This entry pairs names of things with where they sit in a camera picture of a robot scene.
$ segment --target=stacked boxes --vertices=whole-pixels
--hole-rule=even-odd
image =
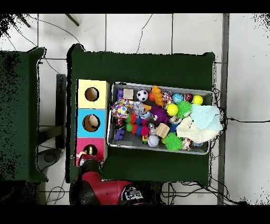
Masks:
[[[94,156],[99,161],[107,158],[105,142],[109,84],[106,81],[78,80],[78,117],[76,133],[76,155],[87,146],[95,147]]]

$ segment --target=yellow box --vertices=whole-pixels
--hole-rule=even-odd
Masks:
[[[79,79],[78,83],[79,108],[107,109],[110,86],[106,81]]]

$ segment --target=metal tray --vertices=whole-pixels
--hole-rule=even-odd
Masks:
[[[141,85],[141,84],[133,84],[133,83],[123,83],[123,82],[115,82],[111,86],[110,92],[110,102],[114,103],[117,100],[117,91],[118,89],[133,89],[133,100],[136,101],[136,93],[141,89],[145,89],[148,92],[151,91],[153,86],[150,85]],[[181,88],[172,88],[172,87],[162,87],[159,86],[161,91],[171,91],[172,94],[180,93],[180,94],[193,94],[193,95],[201,95],[204,99],[203,105],[213,105],[214,104],[214,93],[212,91],[204,91],[204,90],[194,90],[194,89],[181,89]],[[146,100],[143,102],[146,105],[153,106],[155,102]],[[122,148],[137,148],[141,150],[153,150],[153,151],[163,151],[168,153],[187,153],[187,154],[197,154],[197,155],[205,155],[210,150],[211,141],[204,142],[201,147],[190,147],[189,151],[179,150],[179,151],[170,151],[167,150],[165,145],[162,142],[159,142],[157,147],[149,147],[147,144],[142,143],[141,135],[133,135],[131,132],[127,132],[123,135],[123,140],[117,141],[114,140],[115,130],[114,124],[112,123],[112,116],[111,116],[111,104],[109,108],[109,118],[108,118],[108,130],[107,130],[107,137],[106,142],[111,147],[122,147]]]

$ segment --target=white cloth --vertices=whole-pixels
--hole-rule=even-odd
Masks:
[[[218,130],[200,130],[190,116],[185,117],[176,128],[176,135],[182,138],[189,138],[195,143],[203,143],[214,138],[219,133]]]

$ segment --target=blue box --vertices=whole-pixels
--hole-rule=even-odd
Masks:
[[[87,115],[96,115],[100,121],[99,128],[94,132],[88,132],[83,128],[83,120]],[[105,138],[105,130],[107,125],[106,110],[104,109],[78,109],[78,130],[77,138]]]

